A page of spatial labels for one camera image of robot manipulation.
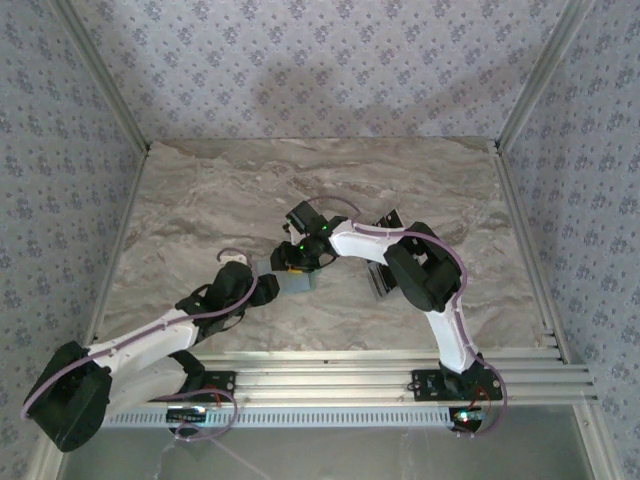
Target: cable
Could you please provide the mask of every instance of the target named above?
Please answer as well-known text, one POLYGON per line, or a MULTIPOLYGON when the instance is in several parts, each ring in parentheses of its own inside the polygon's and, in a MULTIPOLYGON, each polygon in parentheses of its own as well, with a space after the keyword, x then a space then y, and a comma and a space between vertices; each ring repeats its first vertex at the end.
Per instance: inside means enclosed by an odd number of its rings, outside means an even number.
POLYGON ((453 314, 456 320, 458 331, 460 332, 460 337, 462 338, 462 341, 464 342, 465 348, 469 353, 469 355, 471 355, 474 358, 474 360, 477 361, 480 365, 491 370, 491 372, 496 376, 496 378, 498 379, 498 382, 500 382, 500 391, 502 392, 502 409, 500 410, 500 413, 498 414, 498 418, 496 418, 496 421, 493 422, 493 424, 489 425, 489 427, 487 427, 483 431, 475 434, 470 434, 470 436, 486 435, 487 433, 492 432, 493 430, 498 428, 498 426, 502 423, 504 416, 507 413, 507 407, 509 404, 509 400, 507 398, 507 385, 504 381, 504 378, 502 378, 502 375, 500 374, 500 372, 493 365, 487 362, 484 358, 482 358, 480 355, 474 352, 470 346, 471 340, 469 340, 469 337, 467 336, 467 332, 465 331, 464 321, 462 320, 462 317, 460 315, 460 308, 458 307, 458 301, 460 300, 460 297, 464 293, 464 290, 467 288, 467 283, 469 279, 469 272, 467 271, 467 267, 465 267, 464 262, 462 261, 462 258, 460 258, 460 255, 458 255, 457 252, 453 248, 451 248, 449 245, 447 245, 445 242, 443 242, 439 238, 432 237, 431 235, 427 235, 425 233, 408 232, 406 230, 400 230, 400 229, 386 231, 386 232, 376 232, 376 231, 367 230, 366 228, 362 228, 362 227, 366 227, 366 225, 353 223, 353 228, 356 232, 363 233, 365 235, 371 235, 373 237, 389 236, 389 237, 420 238, 425 242, 429 242, 445 250, 449 255, 451 255, 454 261, 458 264, 458 268, 460 268, 460 275, 461 275, 460 288, 454 294, 453 299, 451 300, 451 304, 453 305, 453 314))
POLYGON ((489 394, 487 393, 487 390, 484 387, 478 387, 478 391, 482 392, 482 394, 486 397, 487 401, 489 402, 489 406, 487 407, 487 415, 489 415, 489 412, 491 411, 491 397, 489 396, 489 394))
POLYGON ((249 288, 249 291, 245 294, 244 297, 242 297, 240 300, 238 300, 236 303, 234 303, 233 305, 229 305, 228 307, 223 308, 222 310, 218 310, 217 312, 207 312, 207 313, 198 313, 196 315, 184 315, 182 317, 177 317, 174 319, 171 319, 169 321, 166 322, 166 324, 156 324, 152 327, 149 327, 146 330, 143 330, 139 333, 137 333, 136 335, 133 335, 132 337, 127 338, 126 340, 123 340, 122 342, 118 343, 117 345, 114 345, 113 347, 107 348, 105 350, 100 350, 98 352, 94 352, 86 357, 83 357, 79 360, 76 360, 73 363, 70 363, 69 365, 67 365, 66 367, 64 367, 63 369, 59 370, 58 372, 56 372, 55 374, 53 374, 51 377, 49 377, 42 385, 40 385, 40 387, 38 387, 36 389, 35 392, 33 392, 33 394, 24 402, 24 405, 22 406, 22 408, 20 409, 20 418, 22 420, 27 420, 29 418, 28 412, 29 409, 33 406, 33 404, 36 402, 36 400, 38 400, 38 398, 40 398, 49 388, 51 388, 58 380, 60 380, 62 377, 64 377, 67 373, 72 372, 73 370, 75 370, 76 368, 79 368, 97 358, 101 358, 104 357, 106 355, 113 355, 115 354, 118 350, 121 350, 122 348, 131 345, 132 343, 137 342, 138 340, 147 337, 148 335, 151 335, 152 333, 157 332, 158 330, 163 330, 167 327, 170 327, 172 325, 176 325, 178 323, 182 323, 182 322, 186 322, 186 321, 190 321, 190 320, 198 320, 201 318, 215 318, 215 317, 220 317, 222 315, 226 315, 227 313, 230 313, 232 311, 234 311, 236 308, 240 307, 241 305, 243 305, 247 300, 249 300, 249 298, 251 298, 251 295, 253 295, 253 292, 255 292, 256 287, 258 286, 258 272, 255 269, 255 266, 251 260, 251 256, 248 255, 247 253, 244 253, 241 250, 238 250, 236 248, 233 247, 228 247, 228 248, 224 248, 222 250, 220 250, 220 252, 218 252, 218 255, 216 256, 216 259, 219 261, 220 260, 220 256, 228 251, 235 251, 237 253, 240 253, 241 255, 244 255, 245 258, 247 259, 247 263, 249 264, 249 267, 251 268, 251 271, 253 272, 253 282, 251 283, 251 287, 249 288))
POLYGON ((476 388, 476 394, 475 394, 475 396, 473 397, 473 400, 471 400, 471 403, 470 403, 470 404, 465 408, 465 410, 471 410, 471 409, 473 408, 473 406, 476 404, 476 402, 478 401, 478 392, 479 392, 479 391, 480 391, 480 390, 478 390, 478 389, 476 388))
POLYGON ((198 432, 201 431, 202 429, 190 422, 183 422, 180 424, 180 426, 178 428, 176 428, 176 432, 175 432, 175 438, 176 440, 182 440, 183 442, 201 442, 203 440, 212 440, 214 438, 219 437, 220 435, 223 435, 224 433, 228 432, 231 427, 233 426, 234 423, 236 423, 236 420, 238 420, 238 402, 235 399, 235 397, 225 391, 225 390, 220 390, 218 388, 203 388, 201 390, 194 390, 193 392, 185 392, 185 393, 176 393, 174 395, 165 395, 162 397, 158 397, 155 400, 159 400, 161 402, 171 402, 174 400, 184 400, 185 398, 189 398, 189 397, 193 397, 195 395, 205 395, 205 394, 211 394, 211 395, 222 395, 223 397, 225 397, 226 399, 228 399, 232 404, 233 404, 233 415, 231 415, 231 419, 229 420, 229 422, 222 427, 220 430, 216 430, 215 432, 212 433, 208 433, 206 435, 200 435, 200 436, 183 436, 180 435, 180 431, 183 428, 189 427, 189 428, 193 428, 194 430, 197 430, 198 432))
POLYGON ((307 203, 311 203, 311 202, 315 202, 317 200, 337 200, 339 202, 346 203, 351 208, 353 208, 355 210, 355 212, 356 212, 356 214, 353 216, 353 218, 351 220, 357 219, 360 216, 360 214, 362 213, 362 211, 351 200, 347 200, 344 197, 338 197, 336 195, 318 195, 317 197, 307 198, 307 200, 305 200, 305 201, 307 203))

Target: wall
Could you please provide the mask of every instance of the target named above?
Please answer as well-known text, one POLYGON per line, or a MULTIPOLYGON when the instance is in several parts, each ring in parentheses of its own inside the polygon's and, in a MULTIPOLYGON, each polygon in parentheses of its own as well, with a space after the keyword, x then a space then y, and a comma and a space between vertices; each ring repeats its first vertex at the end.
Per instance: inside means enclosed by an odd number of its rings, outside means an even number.
POLYGON ((564 0, 73 0, 148 140, 495 138, 564 0))
POLYGON ((569 340, 640 478, 640 5, 597 0, 509 152, 569 340))
POLYGON ((38 430, 18 410, 53 349, 82 339, 139 155, 48 4, 0 1, 0 478, 38 430))

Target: metal extrusion bar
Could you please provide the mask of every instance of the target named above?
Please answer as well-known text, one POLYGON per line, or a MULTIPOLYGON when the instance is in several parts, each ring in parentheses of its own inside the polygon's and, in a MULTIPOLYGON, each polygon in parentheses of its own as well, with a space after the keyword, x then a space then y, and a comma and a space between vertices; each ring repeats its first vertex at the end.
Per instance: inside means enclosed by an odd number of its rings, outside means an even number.
POLYGON ((595 478, 624 480, 626 476, 605 423, 602 407, 575 405, 573 411, 595 478))
POLYGON ((104 95, 125 136, 140 153, 146 152, 147 142, 144 135, 75 8, 69 0, 49 0, 49 4, 104 95))
POLYGON ((84 339, 85 345, 90 345, 96 340, 95 334, 98 331, 104 317, 106 299, 111 289, 111 285, 113 284, 113 279, 116 274, 116 265, 118 264, 120 253, 122 253, 122 249, 124 248, 126 231, 129 228, 129 221, 131 220, 131 213, 133 212, 133 202, 136 198, 136 194, 138 193, 140 178, 142 178, 142 171, 144 170, 147 156, 147 152, 142 153, 140 156, 140 160, 138 161, 138 168, 136 169, 136 173, 131 184, 131 191, 129 192, 129 196, 127 197, 127 203, 125 205, 122 218, 120 219, 120 227, 118 228, 115 245, 113 247, 113 250, 111 251, 111 256, 109 257, 109 263, 107 264, 107 275, 102 281, 102 285, 100 286, 100 290, 98 292, 98 297, 96 298, 96 305, 91 312, 91 323, 89 325, 89 328, 87 329, 87 334, 84 339))
MULTIPOLYGON (((231 421, 232 409, 208 411, 206 420, 199 425, 209 428, 224 427, 231 421)), ((105 422, 105 428, 166 428, 177 427, 167 423, 158 409, 137 408, 105 422)), ((351 408, 289 408, 265 407, 243 409, 234 428, 338 428, 338 427, 437 427, 452 426, 447 407, 421 407, 394 409, 371 407, 351 408)))
POLYGON ((544 269, 540 262, 537 252, 534 249, 533 235, 530 231, 529 224, 524 216, 524 206, 517 195, 513 175, 511 174, 507 160, 504 155, 496 155, 496 169, 498 171, 498 179, 505 193, 505 203, 509 210, 509 215, 513 223, 513 229, 520 245, 527 274, 533 288, 533 294, 542 315, 543 322, 547 328, 556 332, 555 339, 558 342, 558 349, 562 358, 566 362, 571 362, 571 352, 567 343, 560 321, 560 315, 557 306, 551 296, 549 285, 546 281, 544 269))
MULTIPOLYGON (((490 350, 485 358, 503 373, 514 405, 583 405, 597 400, 587 367, 562 363, 557 348, 490 350)), ((235 396, 249 411, 464 406, 468 402, 414 402, 407 389, 411 371, 438 368, 437 359, 437 352, 426 351, 199 355, 208 370, 237 372, 235 396)), ((157 412, 166 410, 166 404, 143 408, 157 412)))
POLYGON ((568 0, 527 82, 502 127, 500 151, 508 151, 526 124, 557 66, 572 44, 594 0, 568 0))

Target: marble tabletop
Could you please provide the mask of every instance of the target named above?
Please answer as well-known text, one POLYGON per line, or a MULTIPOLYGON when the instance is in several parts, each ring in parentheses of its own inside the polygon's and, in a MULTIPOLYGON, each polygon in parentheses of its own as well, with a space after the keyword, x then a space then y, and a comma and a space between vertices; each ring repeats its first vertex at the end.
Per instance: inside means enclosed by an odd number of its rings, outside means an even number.
MULTIPOLYGON (((213 281, 229 246, 267 258, 301 200, 340 195, 372 222, 397 208, 427 223, 469 270, 463 306, 480 347, 533 347, 542 334, 492 156, 482 139, 193 140, 155 143, 108 295, 101 340, 154 320, 213 281)), ((316 207, 349 215, 335 201, 316 207)), ((280 295, 196 348, 430 349, 422 313, 402 296, 376 302, 364 261, 340 258, 313 292, 280 295)))

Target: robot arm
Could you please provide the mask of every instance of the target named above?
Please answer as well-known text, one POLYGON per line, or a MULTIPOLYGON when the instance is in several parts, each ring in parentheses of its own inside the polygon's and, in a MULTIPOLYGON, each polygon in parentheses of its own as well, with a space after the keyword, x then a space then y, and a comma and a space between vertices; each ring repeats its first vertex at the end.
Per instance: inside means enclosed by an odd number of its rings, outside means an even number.
POLYGON ((416 222, 407 229, 389 229, 359 225, 345 217, 327 220, 307 202, 294 208, 287 219, 285 230, 291 241, 283 242, 272 255, 274 270, 312 271, 318 268, 322 254, 387 265, 407 300, 426 315, 438 343, 441 365, 455 374, 473 365, 472 352, 478 349, 468 340, 461 309, 456 312, 453 306, 460 288, 460 267, 444 249, 424 240, 437 241, 428 226, 416 222), (417 259, 421 256, 426 256, 422 263, 417 259))
MULTIPOLYGON (((274 250, 274 271, 314 271, 321 268, 319 259, 324 254, 389 266, 404 296, 424 312, 435 334, 442 388, 454 396, 473 388, 482 366, 455 305, 461 287, 460 263, 438 246, 428 226, 416 222, 407 229, 383 229, 346 217, 327 221, 307 202, 294 208, 287 219, 285 230, 291 241, 274 250)), ((105 416, 160 396, 202 388, 204 369, 185 350, 220 332, 228 318, 269 303, 278 292, 275 275, 254 280, 250 267, 228 262, 212 284, 196 289, 154 322, 87 348, 70 342, 58 349, 23 412, 60 450, 73 450, 95 434, 105 416)))

